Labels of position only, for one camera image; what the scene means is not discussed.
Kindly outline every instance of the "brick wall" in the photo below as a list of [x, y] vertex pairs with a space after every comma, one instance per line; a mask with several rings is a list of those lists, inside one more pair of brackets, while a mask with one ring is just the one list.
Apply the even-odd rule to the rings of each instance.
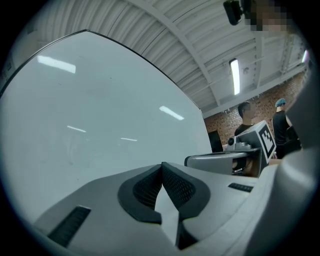
[[[270, 90], [265, 91], [249, 100], [255, 104], [255, 118], [253, 124], [257, 124], [262, 120], [266, 120], [272, 133], [271, 119], [276, 112], [276, 101], [285, 98], [287, 107], [296, 99], [298, 93], [302, 89], [304, 73], [297, 74], [293, 78], [287, 80], [283, 84], [279, 84]], [[218, 113], [204, 120], [206, 129], [209, 132], [218, 131], [222, 145], [227, 144], [228, 138], [235, 134], [235, 130], [242, 123], [242, 119], [238, 113], [238, 106], [231, 107], [226, 112]]]

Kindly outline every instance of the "person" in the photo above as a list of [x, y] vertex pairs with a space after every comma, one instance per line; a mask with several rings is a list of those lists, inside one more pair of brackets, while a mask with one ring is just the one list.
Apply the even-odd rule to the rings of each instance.
[[255, 117], [255, 105], [245, 101], [238, 106], [238, 112], [242, 118], [242, 124], [235, 130], [234, 136], [239, 135], [253, 125], [252, 118]]
[[285, 156], [284, 144], [286, 143], [286, 131], [292, 126], [290, 120], [286, 116], [286, 100], [284, 98], [279, 99], [275, 103], [276, 113], [272, 118], [272, 126], [274, 131], [276, 156], [278, 159], [282, 159]]

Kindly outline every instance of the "fluorescent light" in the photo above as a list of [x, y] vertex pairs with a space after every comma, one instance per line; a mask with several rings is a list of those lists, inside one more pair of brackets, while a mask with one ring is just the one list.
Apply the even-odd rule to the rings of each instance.
[[234, 86], [234, 95], [240, 93], [240, 73], [239, 73], [239, 63], [236, 58], [230, 61], [233, 86]]
[[41, 64], [45, 64], [50, 67], [65, 70], [65, 71], [71, 72], [73, 74], [76, 73], [76, 66], [75, 65], [72, 65], [72, 64], [54, 59], [54, 58], [41, 56], [41, 55], [37, 56], [36, 58], [37, 58], [38, 62]]
[[79, 132], [83, 132], [83, 133], [86, 133], [86, 131], [85, 130], [81, 130], [81, 129], [78, 129], [78, 128], [75, 128], [75, 127], [72, 127], [72, 126], [67, 126], [68, 128], [70, 128], [70, 129], [73, 129], [73, 130], [76, 130], [76, 131], [79, 131]]
[[120, 138], [121, 140], [126, 140], [126, 141], [132, 141], [132, 142], [137, 142], [137, 139], [131, 139], [131, 138]]
[[307, 57], [308, 57], [308, 51], [305, 50], [301, 62], [304, 63], [306, 61]]
[[184, 117], [182, 117], [181, 115], [178, 115], [177, 113], [173, 112], [171, 109], [167, 108], [166, 106], [161, 106], [159, 109], [160, 109], [161, 111], [169, 114], [170, 116], [178, 119], [178, 120], [183, 120], [183, 119], [185, 119]]

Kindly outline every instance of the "white corrugated ceiling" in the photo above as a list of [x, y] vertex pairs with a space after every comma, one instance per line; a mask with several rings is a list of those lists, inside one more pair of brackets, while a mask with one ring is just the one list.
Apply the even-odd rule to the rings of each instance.
[[[168, 75], [209, 117], [301, 72], [296, 36], [229, 24], [222, 0], [53, 0], [28, 25], [38, 48], [88, 29], [139, 53]], [[229, 61], [239, 60], [234, 96]]]

